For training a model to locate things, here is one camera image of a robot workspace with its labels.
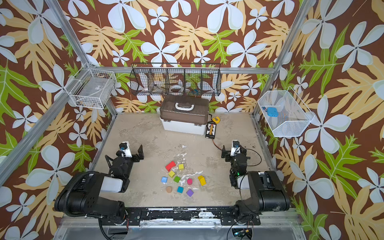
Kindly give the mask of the tan wood cylinder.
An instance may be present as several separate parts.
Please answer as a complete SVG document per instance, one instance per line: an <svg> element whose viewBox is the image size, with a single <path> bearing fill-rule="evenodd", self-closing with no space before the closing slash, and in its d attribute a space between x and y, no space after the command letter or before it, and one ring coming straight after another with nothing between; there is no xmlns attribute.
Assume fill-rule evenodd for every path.
<svg viewBox="0 0 384 240"><path fill-rule="evenodd" d="M171 186L166 187L166 192L167 193L171 193L172 191L173 191L173 189L172 189Z"/></svg>

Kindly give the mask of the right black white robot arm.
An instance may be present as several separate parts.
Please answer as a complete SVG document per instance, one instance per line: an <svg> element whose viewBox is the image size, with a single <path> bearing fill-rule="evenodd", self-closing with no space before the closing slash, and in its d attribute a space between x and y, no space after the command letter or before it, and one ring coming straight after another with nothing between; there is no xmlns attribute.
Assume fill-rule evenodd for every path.
<svg viewBox="0 0 384 240"><path fill-rule="evenodd" d="M255 218L262 212L287 211L291 202L282 182L274 171L248 171L248 149L233 141L231 149L222 148L221 158L231 164L229 177L235 189L249 190L248 199L241 198L235 203L235 218Z"/></svg>

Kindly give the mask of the yellow wood block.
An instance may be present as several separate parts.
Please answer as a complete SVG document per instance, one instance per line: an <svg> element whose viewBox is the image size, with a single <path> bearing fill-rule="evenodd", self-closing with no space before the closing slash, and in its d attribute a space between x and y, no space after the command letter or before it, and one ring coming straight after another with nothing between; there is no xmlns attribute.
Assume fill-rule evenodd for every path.
<svg viewBox="0 0 384 240"><path fill-rule="evenodd" d="M201 186L205 186L206 185L206 179L204 176L198 176L198 180L201 184Z"/></svg>

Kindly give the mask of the red wood block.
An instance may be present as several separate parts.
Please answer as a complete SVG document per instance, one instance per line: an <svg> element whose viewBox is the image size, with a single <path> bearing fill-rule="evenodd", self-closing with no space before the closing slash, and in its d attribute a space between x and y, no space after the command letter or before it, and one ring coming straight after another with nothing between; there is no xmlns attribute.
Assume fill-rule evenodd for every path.
<svg viewBox="0 0 384 240"><path fill-rule="evenodd" d="M172 168L176 166L176 163L174 161L171 161L169 164L166 165L166 170L170 172Z"/></svg>

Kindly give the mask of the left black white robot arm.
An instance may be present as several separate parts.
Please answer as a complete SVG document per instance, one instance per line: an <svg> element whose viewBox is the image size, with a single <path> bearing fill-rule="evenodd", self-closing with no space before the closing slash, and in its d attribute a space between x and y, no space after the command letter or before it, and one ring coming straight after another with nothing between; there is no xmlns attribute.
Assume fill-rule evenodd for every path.
<svg viewBox="0 0 384 240"><path fill-rule="evenodd" d="M125 205L121 201L103 198L100 192L124 193L130 184L134 163L145 158L143 146L132 154L127 141L119 144L117 157L105 156L109 172L88 171L78 173L69 181L55 200L54 210L68 217L93 217L122 222L126 218Z"/></svg>

